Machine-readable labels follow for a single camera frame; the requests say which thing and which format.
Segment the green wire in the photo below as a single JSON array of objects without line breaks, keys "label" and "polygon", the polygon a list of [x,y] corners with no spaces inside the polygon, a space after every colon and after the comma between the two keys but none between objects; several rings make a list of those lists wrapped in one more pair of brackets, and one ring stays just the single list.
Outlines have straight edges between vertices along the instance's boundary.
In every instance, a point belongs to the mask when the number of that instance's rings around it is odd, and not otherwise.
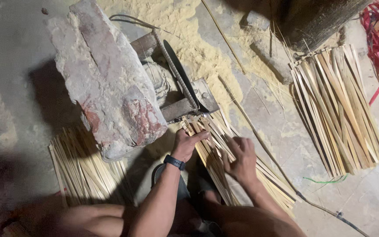
[{"label": "green wire", "polygon": [[339,182],[343,182],[343,181],[347,178],[347,174],[345,175],[345,178],[344,178],[343,180],[341,180],[341,179],[343,178],[343,176],[341,176],[340,179],[338,179],[338,180],[335,180],[335,181],[328,181],[328,182],[315,181],[315,180],[313,180],[313,179],[311,179],[311,178],[307,178],[307,177],[303,177],[303,178],[305,178],[305,179],[307,179],[307,180],[311,180],[311,181],[313,181],[314,183],[339,183]]}]

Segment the black wristwatch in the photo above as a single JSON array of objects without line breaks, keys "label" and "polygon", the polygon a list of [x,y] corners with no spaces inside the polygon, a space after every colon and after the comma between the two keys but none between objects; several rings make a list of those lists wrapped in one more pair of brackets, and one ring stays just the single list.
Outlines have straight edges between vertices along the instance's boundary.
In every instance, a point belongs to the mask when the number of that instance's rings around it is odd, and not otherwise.
[{"label": "black wristwatch", "polygon": [[184,170],[184,168],[185,168],[185,162],[177,160],[177,159],[171,157],[170,155],[166,155],[165,160],[163,162],[173,164],[174,166],[178,167],[179,170],[181,170],[181,171]]}]

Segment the concrete floor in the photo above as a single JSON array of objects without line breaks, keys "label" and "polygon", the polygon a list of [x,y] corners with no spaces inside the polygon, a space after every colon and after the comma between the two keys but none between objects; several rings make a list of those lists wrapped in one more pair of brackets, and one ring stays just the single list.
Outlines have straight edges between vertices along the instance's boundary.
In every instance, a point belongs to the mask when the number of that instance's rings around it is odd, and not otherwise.
[{"label": "concrete floor", "polygon": [[[0,210],[23,202],[53,194],[59,190],[53,164],[47,149],[50,139],[60,129],[79,121],[80,112],[69,100],[63,87],[63,78],[54,66],[55,50],[45,31],[48,16],[65,15],[71,1],[0,0]],[[225,1],[208,0],[210,8],[222,4],[224,11],[216,13],[227,35],[232,35],[232,13]],[[218,46],[234,60],[214,22],[202,4],[196,7],[198,32],[209,44]],[[120,23],[130,40],[145,34],[127,23]],[[366,38],[358,20],[346,25],[346,43],[354,43],[358,51],[366,96],[370,98],[378,86],[367,57]],[[234,46],[237,54],[240,49]],[[379,236],[379,166],[349,176],[337,184],[316,184],[303,177],[328,180],[317,151],[308,136],[293,104],[285,104],[285,116],[276,101],[266,101],[271,115],[266,112],[254,89],[238,69],[233,70],[244,92],[242,105],[254,125],[264,135],[279,163],[297,188],[309,200],[333,210],[341,210],[344,217],[370,236]],[[264,81],[259,80],[261,95],[272,97]],[[379,97],[371,108],[379,126]],[[231,122],[242,135],[252,132],[240,125],[236,107],[231,106]],[[256,144],[257,152],[267,157]],[[145,168],[155,166],[148,162]],[[138,188],[138,199],[150,190],[150,172],[137,173],[143,177]],[[297,203],[294,208],[296,222],[308,236],[361,236],[348,225],[326,213]]]}]

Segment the bundle of bamboo strips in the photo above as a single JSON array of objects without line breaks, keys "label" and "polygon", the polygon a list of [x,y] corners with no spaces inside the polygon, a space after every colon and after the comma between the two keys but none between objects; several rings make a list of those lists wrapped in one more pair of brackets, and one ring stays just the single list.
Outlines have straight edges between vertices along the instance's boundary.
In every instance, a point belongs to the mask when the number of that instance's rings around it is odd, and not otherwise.
[{"label": "bundle of bamboo strips", "polygon": [[[210,132],[209,139],[198,142],[195,148],[226,205],[241,205],[241,193],[238,193],[234,185],[229,185],[232,179],[225,175],[222,163],[223,152],[227,153],[231,161],[235,160],[224,135],[234,137],[240,136],[239,133],[226,121],[220,111],[216,111],[206,118],[201,117],[199,120],[197,117],[191,117],[189,120],[183,118],[181,125],[190,136],[197,134],[201,129]],[[279,177],[259,156],[257,156],[256,172],[257,178],[264,184],[273,199],[289,215],[293,216],[291,211],[293,204],[295,201],[302,202],[302,200],[289,187],[286,180]]]},{"label": "bundle of bamboo strips", "polygon": [[118,190],[123,181],[125,195],[131,199],[122,161],[105,163],[92,134],[84,128],[64,128],[49,145],[64,207],[83,204],[123,203]]},{"label": "bundle of bamboo strips", "polygon": [[379,131],[352,45],[314,52],[291,71],[298,108],[331,177],[379,163]]}]

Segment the stone block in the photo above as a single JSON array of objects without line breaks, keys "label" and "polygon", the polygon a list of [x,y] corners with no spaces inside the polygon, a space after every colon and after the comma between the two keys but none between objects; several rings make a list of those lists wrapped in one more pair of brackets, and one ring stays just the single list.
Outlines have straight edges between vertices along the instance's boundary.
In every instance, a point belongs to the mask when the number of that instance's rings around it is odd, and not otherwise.
[{"label": "stone block", "polygon": [[56,67],[105,161],[154,142],[167,129],[137,53],[95,0],[47,23]]},{"label": "stone block", "polygon": [[291,61],[282,43],[272,40],[270,45],[269,40],[257,40],[250,47],[271,68],[282,84],[288,85],[293,82],[289,67]]},{"label": "stone block", "polygon": [[267,30],[267,28],[270,26],[270,19],[256,11],[250,11],[248,13],[246,22],[247,26],[254,29]]}]

